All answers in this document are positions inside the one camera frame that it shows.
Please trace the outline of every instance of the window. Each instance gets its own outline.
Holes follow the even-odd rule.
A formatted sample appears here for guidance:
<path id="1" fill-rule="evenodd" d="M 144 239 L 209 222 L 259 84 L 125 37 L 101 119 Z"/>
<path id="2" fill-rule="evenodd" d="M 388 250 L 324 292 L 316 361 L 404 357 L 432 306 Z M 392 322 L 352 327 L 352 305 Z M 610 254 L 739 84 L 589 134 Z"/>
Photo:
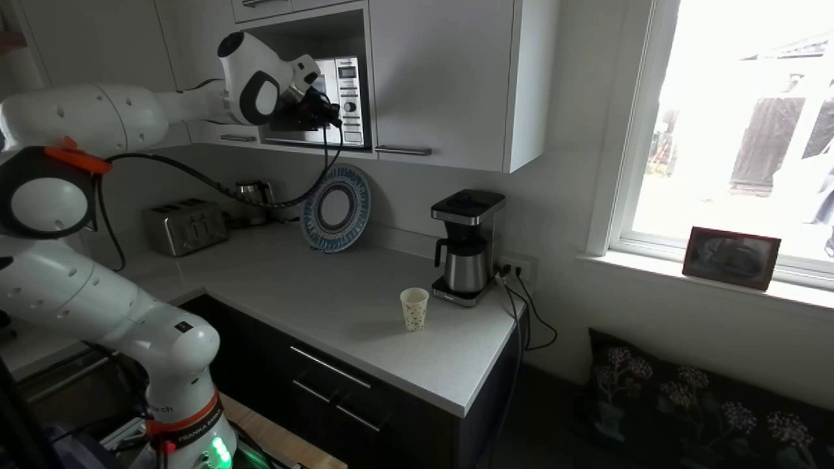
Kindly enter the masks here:
<path id="1" fill-rule="evenodd" d="M 692 227 L 775 233 L 778 275 L 834 287 L 832 18 L 832 0 L 651 4 L 613 246 L 681 261 Z"/>

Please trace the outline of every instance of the cabinet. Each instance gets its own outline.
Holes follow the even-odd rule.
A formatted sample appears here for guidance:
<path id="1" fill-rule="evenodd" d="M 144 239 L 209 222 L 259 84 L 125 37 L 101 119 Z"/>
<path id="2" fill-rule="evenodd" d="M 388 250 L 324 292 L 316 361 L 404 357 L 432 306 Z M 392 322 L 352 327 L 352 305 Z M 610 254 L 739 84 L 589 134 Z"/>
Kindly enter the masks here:
<path id="1" fill-rule="evenodd" d="M 371 0 L 367 11 L 383 158 L 513 171 L 546 151 L 557 0 Z"/>
<path id="2" fill-rule="evenodd" d="M 234 20 L 234 8 L 242 8 L 238 0 L 156 0 L 160 20 L 169 45 L 172 67 L 180 89 L 193 89 L 212 78 L 223 78 L 223 64 L 217 58 L 220 42 L 230 30 L 247 30 L 266 42 L 282 60 L 299 55 L 314 58 L 342 58 L 352 55 L 366 61 L 366 11 L 361 3 L 311 3 L 311 8 L 289 8 L 294 3 L 259 3 L 251 8 L 282 8 L 294 16 L 279 16 L 266 20 Z M 242 145 L 242 147 L 266 147 L 266 151 L 293 151 L 293 154 L 324 154 L 320 147 L 299 147 L 282 144 L 264 144 L 262 127 L 254 125 L 212 125 L 190 121 L 189 125 L 193 144 L 220 144 L 220 145 Z"/>
<path id="3" fill-rule="evenodd" d="M 468 416 L 448 413 L 212 297 L 185 309 L 223 334 L 217 386 L 357 469 L 469 469 L 509 400 L 516 334 Z"/>
<path id="4" fill-rule="evenodd" d="M 152 0 L 18 0 L 47 85 L 133 84 L 172 90 L 174 78 Z M 174 125 L 164 144 L 189 134 Z"/>

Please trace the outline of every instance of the black cable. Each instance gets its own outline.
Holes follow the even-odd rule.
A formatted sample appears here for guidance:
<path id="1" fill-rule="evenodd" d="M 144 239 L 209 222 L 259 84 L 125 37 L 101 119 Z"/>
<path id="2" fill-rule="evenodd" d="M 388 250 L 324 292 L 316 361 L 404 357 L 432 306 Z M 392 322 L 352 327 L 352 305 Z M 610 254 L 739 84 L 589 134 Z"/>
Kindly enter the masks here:
<path id="1" fill-rule="evenodd" d="M 540 314 L 540 306 L 533 299 L 533 293 L 529 293 L 524 279 L 520 275 L 520 270 L 513 275 L 516 275 L 516 280 L 520 280 L 520 287 L 522 287 L 522 292 L 527 297 L 527 305 L 529 305 L 533 314 L 538 317 L 540 325 L 546 325 L 550 330 L 550 338 L 546 343 L 538 343 L 538 345 L 533 343 L 533 345 L 527 345 L 527 352 L 540 352 L 540 348 L 554 345 L 557 340 L 557 327 Z"/>
<path id="2" fill-rule="evenodd" d="M 112 246 L 116 246 L 116 253 L 118 253 L 118 258 L 120 258 L 118 269 L 112 269 L 112 270 L 125 270 L 125 269 L 129 269 L 129 254 L 125 254 L 125 250 L 122 250 L 120 236 L 118 236 L 116 228 L 112 228 L 112 222 L 109 222 L 109 210 L 107 210 L 107 202 L 104 202 L 104 177 L 94 177 L 94 197 L 97 197 L 97 202 L 99 202 L 99 214 L 101 214 L 107 236 L 109 236 L 109 241 L 112 241 Z"/>
<path id="3" fill-rule="evenodd" d="M 516 338 L 516 365 L 513 365 L 512 391 L 507 395 L 507 405 L 500 409 L 500 416 L 497 416 L 497 424 L 495 424 L 495 437 L 500 437 L 500 433 L 503 433 L 503 428 L 509 421 L 509 413 L 512 413 L 512 405 L 513 405 L 513 395 L 516 395 L 516 388 L 520 388 L 524 352 L 527 352 L 527 334 L 524 334 L 522 313 L 520 313 L 513 297 L 520 297 L 522 301 L 527 301 L 527 299 L 516 288 L 512 288 L 503 279 L 497 279 L 497 283 L 500 283 L 500 288 L 507 292 L 507 297 L 512 301 L 512 309 L 513 309 L 512 317 L 516 321 L 520 338 Z M 488 467 L 495 467 L 495 448 L 497 448 L 497 439 L 492 446 Z"/>
<path id="4" fill-rule="evenodd" d="M 189 164 L 183 164 L 183 160 L 177 160 L 177 158 L 163 155 L 163 154 L 118 154 L 118 155 L 109 155 L 107 160 L 118 164 L 118 160 L 125 160 L 125 158 L 144 158 L 144 160 L 168 164 L 168 167 L 174 167 L 174 170 L 195 177 L 198 181 L 220 190 L 223 194 L 226 194 L 226 197 L 233 197 L 233 201 L 238 201 L 238 202 L 256 205 L 256 209 L 268 209 L 268 210 L 285 210 L 285 209 L 293 209 L 293 205 L 309 201 L 309 197 L 320 188 L 320 181 L 325 180 L 325 174 L 333 170 L 333 164 L 336 164 L 339 155 L 342 155 L 342 145 L 345 145 L 345 132 L 342 132 L 342 127 L 339 127 L 339 134 L 342 134 L 342 138 L 339 138 L 336 155 L 333 155 L 333 158 L 325 155 L 325 167 L 320 170 L 320 174 L 316 177 L 316 181 L 314 181 L 302 194 L 289 197 L 289 201 L 279 201 L 279 202 L 262 202 L 262 201 L 242 197 L 242 194 L 238 194 L 234 188 L 226 188 L 225 181 L 217 181 L 217 180 L 206 177 L 203 171 L 198 171 L 198 170 L 193 170 L 193 167 L 189 167 Z"/>

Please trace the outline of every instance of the drawer handle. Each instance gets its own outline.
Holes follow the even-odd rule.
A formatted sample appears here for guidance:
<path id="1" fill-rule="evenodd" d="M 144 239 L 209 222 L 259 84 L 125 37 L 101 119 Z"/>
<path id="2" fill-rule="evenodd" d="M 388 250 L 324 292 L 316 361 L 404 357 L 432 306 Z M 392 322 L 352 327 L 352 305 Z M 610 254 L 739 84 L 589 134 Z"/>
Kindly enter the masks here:
<path id="1" fill-rule="evenodd" d="M 331 404 L 328 395 L 318 394 L 316 388 L 305 386 L 302 381 L 293 381 L 293 386 L 299 388 L 299 391 L 305 391 L 305 394 L 311 394 L 311 395 L 316 395 L 316 399 L 324 400 L 324 404 Z"/>
<path id="2" fill-rule="evenodd" d="M 422 145 L 375 145 L 375 151 L 380 154 L 401 154 L 401 155 L 432 155 L 432 147 L 422 147 Z"/>
<path id="3" fill-rule="evenodd" d="M 345 405 L 336 405 L 336 411 L 348 413 L 349 420 L 355 420 L 357 424 L 367 428 L 371 433 L 383 433 L 383 424 L 374 424 L 371 420 L 361 416 L 357 411 L 349 411 Z"/>
<path id="4" fill-rule="evenodd" d="M 234 132 L 225 132 L 220 138 L 223 141 L 241 141 L 241 144 L 256 144 L 259 141 L 256 134 L 234 134 Z"/>
<path id="5" fill-rule="evenodd" d="M 352 382 L 357 382 L 357 386 L 363 386 L 363 388 L 371 388 L 371 382 L 366 382 L 366 381 L 361 381 L 361 377 L 355 377 L 355 374 L 349 374 L 349 373 L 345 373 L 345 370 L 324 361 L 320 357 L 314 357 L 314 355 L 309 355 L 309 352 L 302 352 L 302 348 L 298 348 L 298 345 L 289 345 L 289 352 L 294 352 L 294 355 L 316 361 L 318 368 L 325 368 L 325 370 L 331 370 L 331 373 L 336 373 L 336 374 L 342 374 L 342 377 L 348 377 L 348 381 L 352 381 Z"/>

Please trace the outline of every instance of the electrical cord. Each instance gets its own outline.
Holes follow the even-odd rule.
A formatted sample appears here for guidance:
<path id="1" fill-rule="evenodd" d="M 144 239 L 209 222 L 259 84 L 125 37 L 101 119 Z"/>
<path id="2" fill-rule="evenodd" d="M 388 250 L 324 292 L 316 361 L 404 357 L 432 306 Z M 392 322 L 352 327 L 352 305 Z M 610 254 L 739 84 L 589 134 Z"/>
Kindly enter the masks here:
<path id="1" fill-rule="evenodd" d="M 120 236 L 112 228 L 112 222 L 109 222 L 109 210 L 107 210 L 107 202 L 104 202 L 104 177 L 101 174 L 94 177 L 94 197 L 99 202 L 99 214 L 101 214 L 107 236 L 109 236 L 109 241 L 112 241 L 112 246 L 118 253 L 118 266 L 112 270 L 125 270 L 129 269 L 129 254 L 125 254 L 125 246 L 122 246 Z"/>
<path id="2" fill-rule="evenodd" d="M 533 309 L 533 314 L 538 317 L 538 322 L 550 330 L 550 336 L 546 338 L 546 343 L 529 343 L 527 352 L 540 352 L 540 348 L 554 345 L 554 343 L 557 340 L 557 327 L 540 314 L 540 306 L 538 306 L 538 301 L 533 299 L 533 293 L 529 293 L 529 288 L 527 288 L 527 280 L 522 279 L 520 270 L 513 270 L 513 279 L 516 279 L 516 283 L 522 287 L 522 292 L 524 292 L 524 297 L 527 297 L 527 306 Z"/>
<path id="3" fill-rule="evenodd" d="M 220 180 L 212 180 L 209 174 L 177 160 L 177 158 L 169 158 L 169 155 L 163 155 L 163 154 L 118 154 L 118 155 L 109 155 L 107 160 L 118 164 L 118 160 L 125 160 L 125 158 L 142 158 L 142 160 L 155 160 L 155 164 L 168 164 L 168 167 L 174 167 L 180 171 L 185 171 L 189 177 L 195 177 L 198 181 L 220 190 L 223 194 L 242 202 L 242 205 L 256 205 L 256 209 L 266 209 L 266 210 L 288 210 L 302 201 L 309 201 L 318 188 L 320 181 L 325 180 L 325 174 L 336 167 L 339 155 L 342 155 L 342 147 L 345 147 L 345 132 L 342 132 L 342 121 L 333 125 L 339 131 L 339 145 L 336 145 L 336 154 L 331 155 L 328 154 L 328 141 L 325 141 L 325 127 L 324 127 L 324 170 L 318 171 L 316 181 L 299 192 L 298 197 L 289 197 L 289 201 L 279 201 L 279 202 L 262 202 L 262 201 L 251 201 L 251 197 L 242 197 L 238 194 L 238 190 L 226 188 L 225 181 Z M 118 250 L 118 269 L 116 270 L 125 270 L 129 269 L 129 254 L 122 250 L 122 241 L 118 239 L 116 228 L 112 228 L 112 222 L 109 222 L 109 210 L 107 210 L 107 202 L 104 202 L 104 177 L 94 177 L 94 197 L 99 202 L 99 210 L 101 210 L 101 222 L 104 222 L 104 228 L 107 228 L 107 236 L 112 241 L 112 246 Z"/>
<path id="4" fill-rule="evenodd" d="M 497 416 L 497 424 L 495 424 L 495 435 L 500 437 L 507 421 L 509 421 L 509 413 L 512 413 L 512 405 L 513 405 L 513 395 L 516 395 L 516 388 L 520 388 L 520 374 L 522 374 L 522 361 L 524 361 L 524 352 L 527 352 L 527 327 L 524 327 L 524 321 L 522 321 L 522 309 L 516 306 L 516 297 L 522 297 L 520 292 L 513 292 L 507 280 L 503 280 L 503 274 L 495 274 L 495 283 L 507 292 L 509 301 L 512 301 L 512 317 L 516 321 L 516 330 L 520 330 L 520 338 L 516 338 L 516 365 L 513 365 L 513 377 L 512 377 L 512 391 L 507 395 L 507 405 L 500 409 L 500 416 Z"/>

